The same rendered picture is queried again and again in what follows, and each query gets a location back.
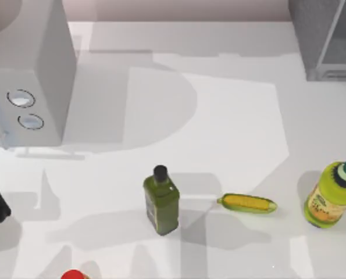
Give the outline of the dark green square bottle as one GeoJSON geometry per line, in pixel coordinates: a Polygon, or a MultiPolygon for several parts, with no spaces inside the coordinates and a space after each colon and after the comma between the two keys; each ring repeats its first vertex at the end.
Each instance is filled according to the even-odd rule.
{"type": "Polygon", "coordinates": [[[159,235],[167,235],[179,226],[180,193],[167,167],[157,165],[144,180],[147,217],[159,235]]]}

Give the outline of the yellow corn cob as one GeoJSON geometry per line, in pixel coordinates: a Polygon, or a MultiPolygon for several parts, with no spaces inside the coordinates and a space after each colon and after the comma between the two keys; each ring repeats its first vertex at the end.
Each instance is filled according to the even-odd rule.
{"type": "Polygon", "coordinates": [[[277,204],[270,199],[252,195],[226,193],[216,202],[234,212],[269,214],[277,209],[277,204]]]}

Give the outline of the small microwave knob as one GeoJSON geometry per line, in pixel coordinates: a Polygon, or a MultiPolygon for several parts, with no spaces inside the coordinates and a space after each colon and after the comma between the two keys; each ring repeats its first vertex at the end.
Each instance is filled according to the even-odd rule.
{"type": "Polygon", "coordinates": [[[39,130],[44,126],[44,120],[35,114],[27,114],[17,118],[18,123],[28,130],[39,130]]]}

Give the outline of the large microwave knob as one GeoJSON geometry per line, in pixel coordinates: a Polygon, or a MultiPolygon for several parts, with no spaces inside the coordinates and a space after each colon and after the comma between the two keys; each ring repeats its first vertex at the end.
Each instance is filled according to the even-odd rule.
{"type": "Polygon", "coordinates": [[[33,94],[23,89],[8,91],[6,97],[12,105],[18,108],[29,108],[35,104],[33,94]]]}

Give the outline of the pale microwave oven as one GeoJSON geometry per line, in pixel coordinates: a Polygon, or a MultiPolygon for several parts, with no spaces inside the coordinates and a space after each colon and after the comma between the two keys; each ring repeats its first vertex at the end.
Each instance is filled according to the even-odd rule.
{"type": "Polygon", "coordinates": [[[0,147],[58,146],[72,98],[77,59],[62,0],[0,0],[0,147]],[[35,97],[12,105],[8,91],[35,97]],[[28,130],[19,116],[35,114],[43,128],[28,130]]]}

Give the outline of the red bottle cap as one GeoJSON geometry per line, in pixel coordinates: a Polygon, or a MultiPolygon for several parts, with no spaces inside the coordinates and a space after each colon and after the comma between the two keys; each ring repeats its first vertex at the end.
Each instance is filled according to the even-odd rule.
{"type": "Polygon", "coordinates": [[[77,269],[70,269],[65,271],[60,279],[90,279],[88,275],[77,269]]]}

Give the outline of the yellow-green bottle with teal cap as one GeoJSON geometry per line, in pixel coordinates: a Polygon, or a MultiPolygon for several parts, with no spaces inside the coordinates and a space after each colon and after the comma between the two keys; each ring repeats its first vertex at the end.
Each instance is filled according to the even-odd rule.
{"type": "Polygon", "coordinates": [[[346,161],[329,164],[304,203],[304,216],[315,227],[334,226],[346,211],[346,161]]]}

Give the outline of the grey cabinet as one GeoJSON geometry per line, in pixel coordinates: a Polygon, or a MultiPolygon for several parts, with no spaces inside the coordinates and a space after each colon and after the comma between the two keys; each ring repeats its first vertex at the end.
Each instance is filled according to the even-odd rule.
{"type": "Polygon", "coordinates": [[[308,81],[346,81],[346,0],[288,0],[308,81]]]}

